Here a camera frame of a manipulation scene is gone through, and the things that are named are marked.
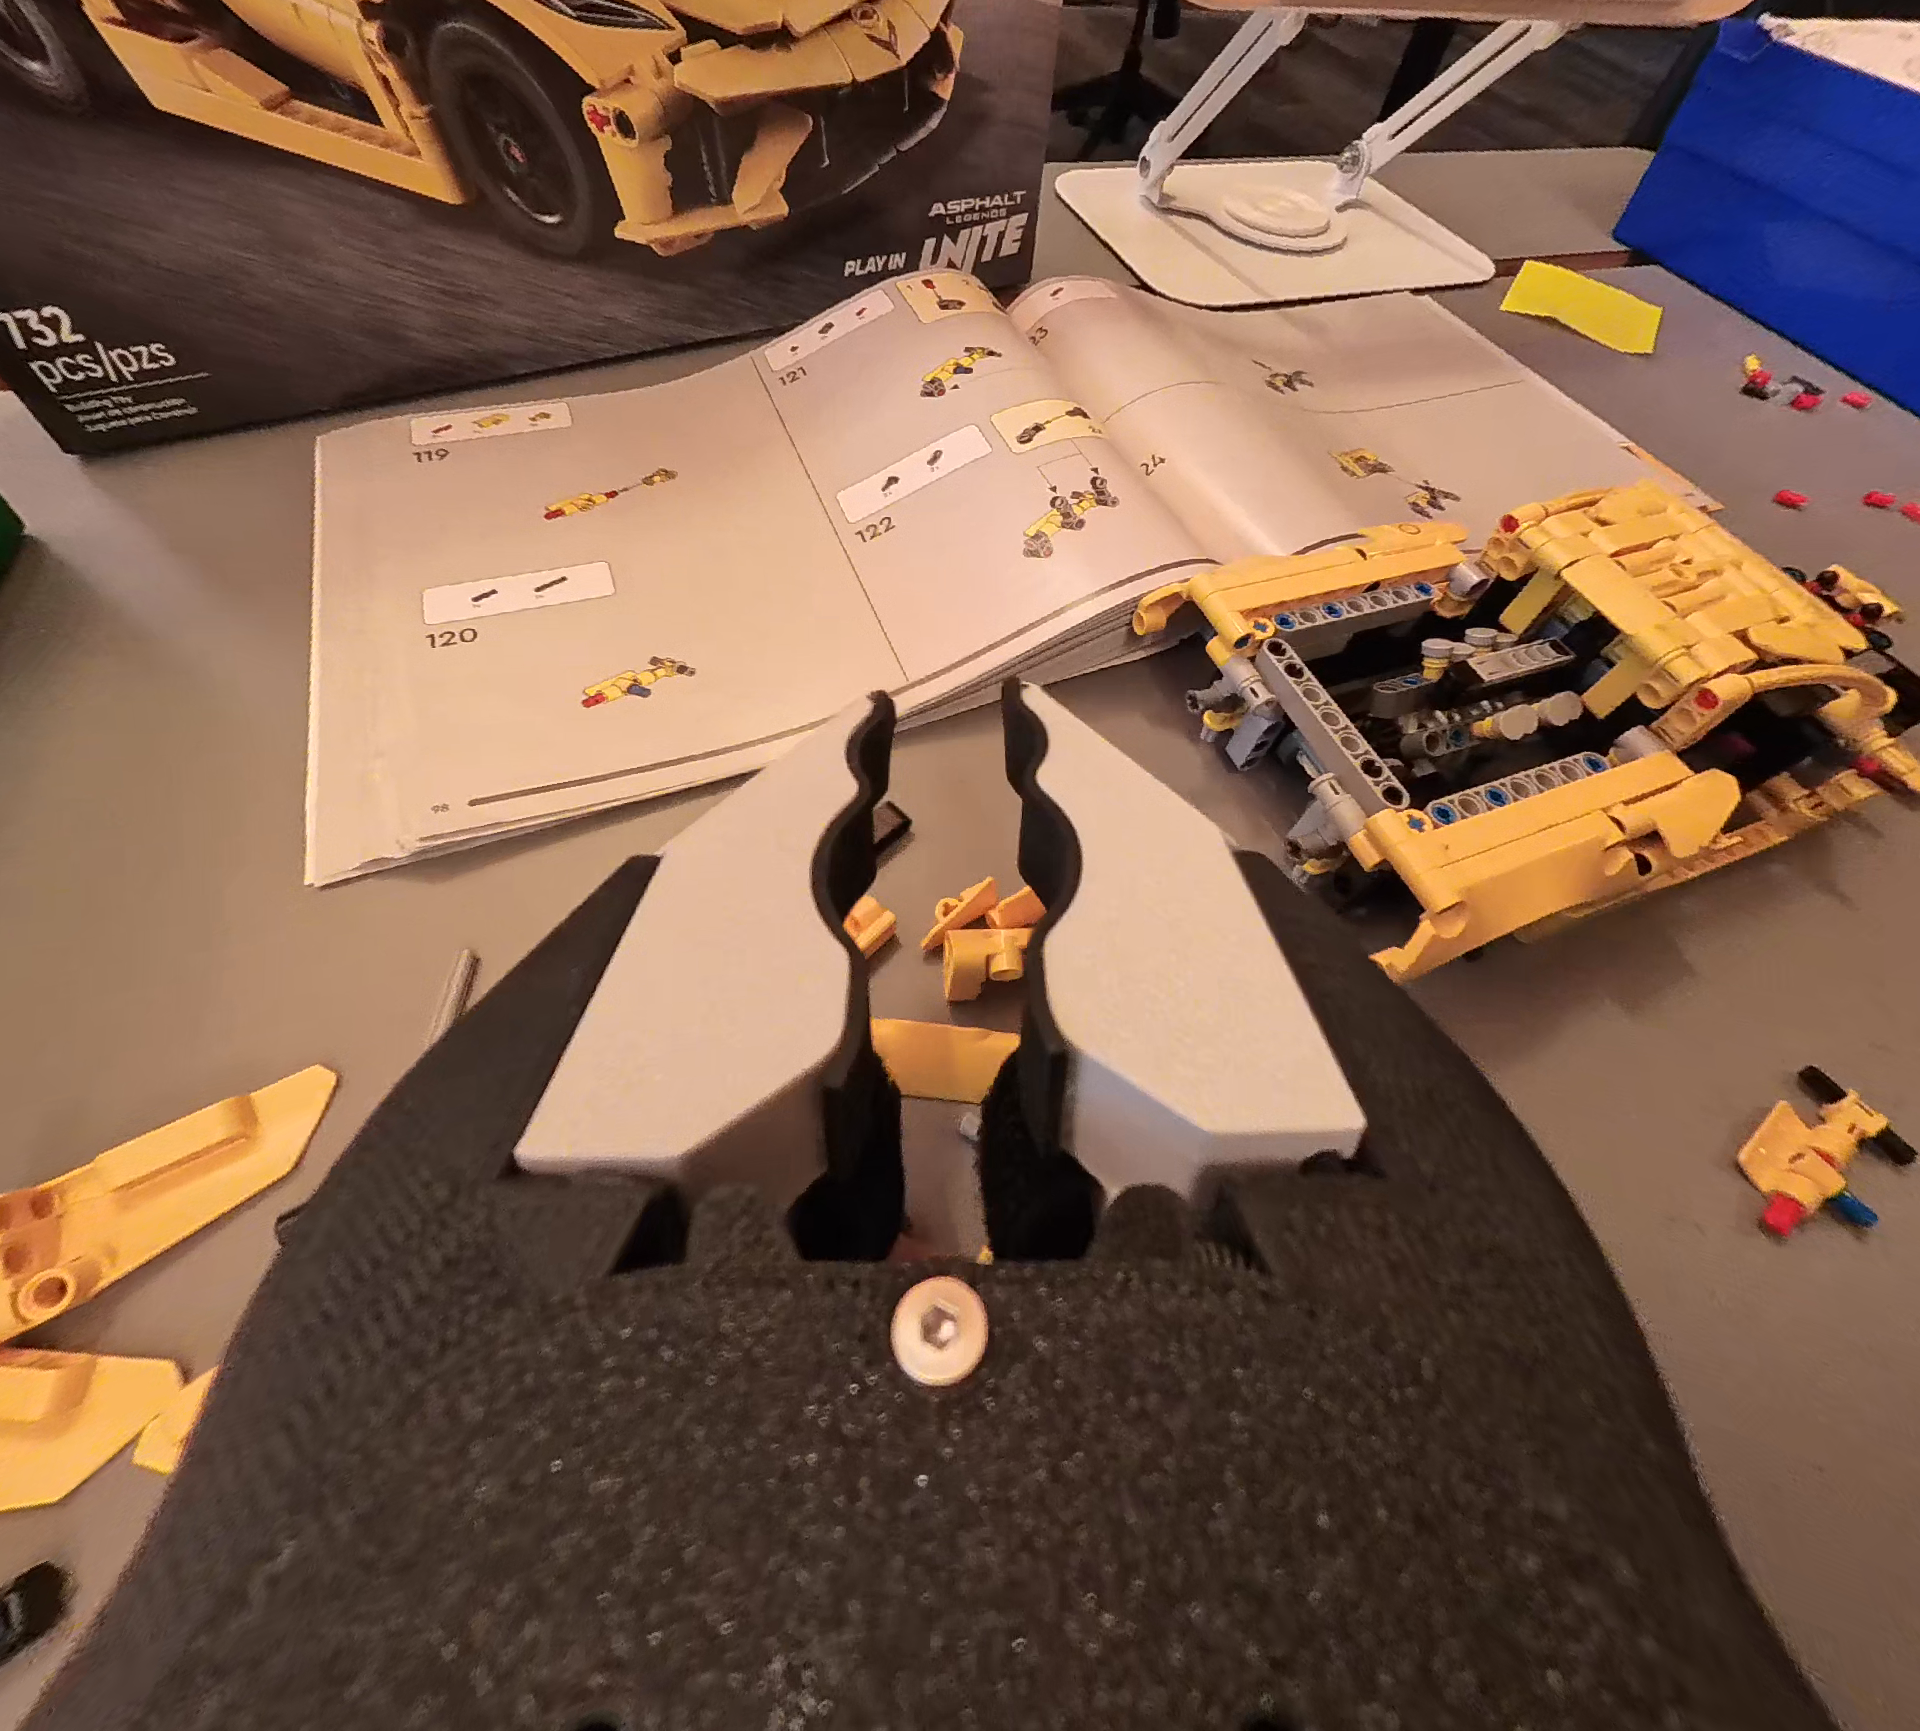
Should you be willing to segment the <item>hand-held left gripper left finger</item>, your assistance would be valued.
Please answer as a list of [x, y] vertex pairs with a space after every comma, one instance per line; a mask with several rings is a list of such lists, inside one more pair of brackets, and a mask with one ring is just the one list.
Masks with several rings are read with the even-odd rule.
[[806, 1259], [901, 1237], [901, 1095], [846, 918], [876, 881], [895, 699], [869, 692], [658, 856], [515, 1142], [548, 1175], [766, 1199]]

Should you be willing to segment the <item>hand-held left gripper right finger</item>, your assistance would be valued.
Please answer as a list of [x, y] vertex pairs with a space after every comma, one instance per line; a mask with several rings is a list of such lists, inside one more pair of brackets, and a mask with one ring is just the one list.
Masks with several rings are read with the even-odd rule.
[[1365, 1166], [1366, 1119], [1279, 936], [1278, 867], [1058, 696], [1011, 678], [1018, 868], [1045, 908], [981, 1117], [993, 1259], [1073, 1259], [1126, 1190]]

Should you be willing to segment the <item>pile of yellow brick parts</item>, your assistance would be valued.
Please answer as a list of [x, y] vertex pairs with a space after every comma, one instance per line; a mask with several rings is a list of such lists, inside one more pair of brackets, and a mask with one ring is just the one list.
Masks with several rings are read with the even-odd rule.
[[[984, 879], [941, 900], [920, 941], [938, 956], [947, 1007], [1019, 983], [1045, 920], [1032, 887]], [[953, 1105], [973, 1117], [1016, 1034], [970, 1024], [874, 1018], [878, 1061], [908, 1100]], [[2, 1195], [2, 1509], [52, 1508], [115, 1456], [170, 1476], [217, 1366], [189, 1380], [170, 1360], [21, 1340], [222, 1221], [289, 1175], [339, 1076], [306, 1066], [249, 1095], [231, 1095], [98, 1153], [54, 1181]]]

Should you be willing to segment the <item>yellow brick subassembly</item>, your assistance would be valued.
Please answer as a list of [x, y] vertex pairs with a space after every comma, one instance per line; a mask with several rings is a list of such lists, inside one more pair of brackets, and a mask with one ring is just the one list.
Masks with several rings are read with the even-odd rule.
[[1822, 1114], [1814, 1101], [1813, 1116], [1808, 1117], [1792, 1101], [1782, 1100], [1741, 1144], [1736, 1166], [1763, 1199], [1763, 1204], [1767, 1194], [1775, 1191], [1791, 1191], [1801, 1199], [1808, 1204], [1811, 1223], [1814, 1217], [1830, 1217], [1827, 1211], [1827, 1201], [1836, 1191], [1853, 1190], [1851, 1166], [1865, 1152], [1877, 1156], [1871, 1146], [1851, 1152], [1843, 1134], [1828, 1130], [1822, 1124]]

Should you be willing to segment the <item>black axle pin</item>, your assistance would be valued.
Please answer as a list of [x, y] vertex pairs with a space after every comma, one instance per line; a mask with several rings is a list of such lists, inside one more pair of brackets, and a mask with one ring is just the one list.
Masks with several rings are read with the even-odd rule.
[[1913, 1144], [1893, 1129], [1884, 1110], [1867, 1105], [1819, 1066], [1801, 1066], [1799, 1086], [1813, 1097], [1828, 1130], [1843, 1134], [1851, 1152], [1871, 1146], [1886, 1163], [1904, 1170], [1916, 1165]]

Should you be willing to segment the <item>yellow toy brick car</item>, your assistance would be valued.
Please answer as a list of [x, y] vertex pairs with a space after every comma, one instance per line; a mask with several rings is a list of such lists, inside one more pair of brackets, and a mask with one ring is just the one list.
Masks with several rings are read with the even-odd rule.
[[1375, 951], [1398, 983], [1918, 791], [1899, 604], [1656, 482], [1524, 503], [1478, 549], [1408, 522], [1214, 566], [1142, 596], [1133, 633], [1186, 614], [1203, 740], [1309, 787], [1294, 881], [1412, 904]]

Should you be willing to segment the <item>grey desk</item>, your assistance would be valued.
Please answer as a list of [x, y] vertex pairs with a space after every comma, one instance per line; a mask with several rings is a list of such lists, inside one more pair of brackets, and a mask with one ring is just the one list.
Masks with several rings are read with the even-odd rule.
[[[1916, 657], [1916, 525], [1777, 508], [1782, 489], [1916, 498], [1916, 419], [1735, 395], [1750, 352], [1830, 368], [1656, 269], [1619, 272], [1635, 150], [1419, 150], [1383, 182], [1501, 272], [1561, 256], [1662, 304], [1625, 358], [1445, 304], [1692, 474], [1791, 566], [1893, 591]], [[494, 983], [723, 787], [306, 889], [314, 426], [119, 460], [56, 450], [5, 399], [5, 500], [35, 542], [5, 582], [5, 1190], [302, 1066], [339, 1094], [300, 1170], [49, 1340], [225, 1352], [275, 1217], [415, 1061], [449, 968]], [[1846, 1727], [1916, 1727], [1916, 1170], [1867, 1165], [1880, 1227], [1780, 1242], [1735, 1152], [1822, 1066], [1916, 1137], [1916, 810], [1836, 824], [1535, 946], [1487, 948], [1415, 999], [1524, 1119], [1615, 1265], [1755, 1587]]]

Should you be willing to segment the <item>open instruction booklet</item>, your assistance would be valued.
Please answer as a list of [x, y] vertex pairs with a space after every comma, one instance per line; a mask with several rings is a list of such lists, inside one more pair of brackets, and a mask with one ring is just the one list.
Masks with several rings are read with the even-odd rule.
[[1197, 312], [1117, 281], [854, 293], [629, 393], [317, 442], [310, 887], [761, 769], [1157, 648], [1139, 601], [1687, 477], [1439, 302]]

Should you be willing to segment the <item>white document stand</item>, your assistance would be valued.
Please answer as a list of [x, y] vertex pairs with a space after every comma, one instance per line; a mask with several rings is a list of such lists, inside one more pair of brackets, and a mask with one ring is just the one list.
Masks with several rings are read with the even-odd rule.
[[1249, 16], [1153, 127], [1133, 174], [1070, 166], [1055, 182], [1058, 197], [1147, 292], [1191, 310], [1275, 310], [1491, 281], [1487, 256], [1387, 191], [1381, 172], [1568, 24], [1498, 24], [1334, 160], [1188, 160], [1307, 24], [1301, 9]]

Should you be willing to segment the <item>toy car set box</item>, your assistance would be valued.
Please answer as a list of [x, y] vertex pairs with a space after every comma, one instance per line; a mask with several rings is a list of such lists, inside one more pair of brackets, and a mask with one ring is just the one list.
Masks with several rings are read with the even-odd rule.
[[1061, 0], [2, 0], [5, 383], [119, 452], [1032, 273]]

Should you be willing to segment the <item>yellow sticky note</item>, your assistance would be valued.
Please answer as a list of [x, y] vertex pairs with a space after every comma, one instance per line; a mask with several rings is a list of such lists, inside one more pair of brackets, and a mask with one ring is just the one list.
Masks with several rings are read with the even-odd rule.
[[1501, 312], [1557, 328], [1625, 356], [1659, 350], [1662, 308], [1563, 264], [1525, 259]]

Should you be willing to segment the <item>small black connector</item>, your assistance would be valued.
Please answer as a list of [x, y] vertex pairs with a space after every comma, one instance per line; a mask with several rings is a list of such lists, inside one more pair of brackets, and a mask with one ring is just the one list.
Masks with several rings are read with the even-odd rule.
[[60, 1625], [68, 1618], [72, 1596], [72, 1577], [54, 1562], [31, 1564], [2, 1585], [2, 1668], [42, 1644]]

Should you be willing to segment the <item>blue storage bin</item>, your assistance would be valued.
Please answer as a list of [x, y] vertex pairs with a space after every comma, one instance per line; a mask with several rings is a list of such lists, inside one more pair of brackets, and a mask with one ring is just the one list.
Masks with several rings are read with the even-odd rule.
[[1918, 96], [1814, 46], [1822, 21], [1730, 18], [1615, 238], [1918, 405]]

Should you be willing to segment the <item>heap of white paper bags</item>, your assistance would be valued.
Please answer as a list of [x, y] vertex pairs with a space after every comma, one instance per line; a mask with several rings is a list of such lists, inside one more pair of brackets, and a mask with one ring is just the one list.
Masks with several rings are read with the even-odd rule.
[[1762, 16], [1763, 29], [1801, 54], [1848, 67], [1884, 86], [1920, 91], [1918, 22], [1904, 18]]

